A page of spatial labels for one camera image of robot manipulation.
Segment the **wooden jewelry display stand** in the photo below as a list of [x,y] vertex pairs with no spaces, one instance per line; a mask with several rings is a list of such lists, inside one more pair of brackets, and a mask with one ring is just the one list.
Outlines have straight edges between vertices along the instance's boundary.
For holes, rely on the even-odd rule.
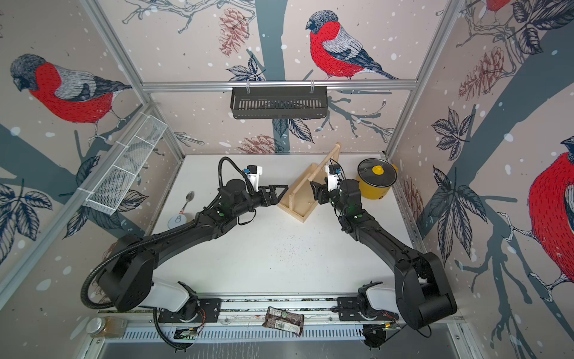
[[278,206],[287,214],[304,223],[318,206],[311,183],[315,180],[325,184],[325,166],[331,159],[338,160],[342,145],[337,142],[329,154],[319,163],[312,163],[289,187]]

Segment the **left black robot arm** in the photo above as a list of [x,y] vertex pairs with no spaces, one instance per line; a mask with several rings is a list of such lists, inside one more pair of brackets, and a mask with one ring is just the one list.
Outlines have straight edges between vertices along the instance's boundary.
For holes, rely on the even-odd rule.
[[187,224],[151,236],[128,234],[120,238],[110,257],[82,284],[82,304],[93,310],[115,308],[119,312],[137,307],[178,312],[193,306],[197,294],[188,284],[155,278],[155,270],[172,257],[241,226],[242,215],[278,205],[288,186],[260,185],[261,174],[256,165],[241,169],[231,158],[222,157],[218,162],[218,193],[209,205]]

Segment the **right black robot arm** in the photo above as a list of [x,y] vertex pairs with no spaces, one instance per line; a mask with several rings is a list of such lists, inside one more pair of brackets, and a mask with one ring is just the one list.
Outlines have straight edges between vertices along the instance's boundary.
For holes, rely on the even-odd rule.
[[424,328],[457,312],[457,302],[438,256],[423,254],[385,230],[363,209],[358,181],[344,179],[332,190],[327,184],[310,185],[319,204],[333,207],[342,231],[370,248],[393,271],[397,308],[412,329]]

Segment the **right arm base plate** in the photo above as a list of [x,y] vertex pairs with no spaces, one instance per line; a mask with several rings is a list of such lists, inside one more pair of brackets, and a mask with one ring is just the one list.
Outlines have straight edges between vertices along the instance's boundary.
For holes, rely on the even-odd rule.
[[399,320],[399,315],[394,312],[368,310],[365,305],[360,304],[357,297],[338,297],[336,305],[330,310],[337,314],[342,322],[388,321],[394,323]]

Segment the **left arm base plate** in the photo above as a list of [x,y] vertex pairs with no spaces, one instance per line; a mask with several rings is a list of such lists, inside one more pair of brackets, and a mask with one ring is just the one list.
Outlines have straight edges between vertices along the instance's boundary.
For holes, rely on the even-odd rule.
[[161,309],[159,323],[216,323],[222,305],[221,299],[189,299],[177,312]]

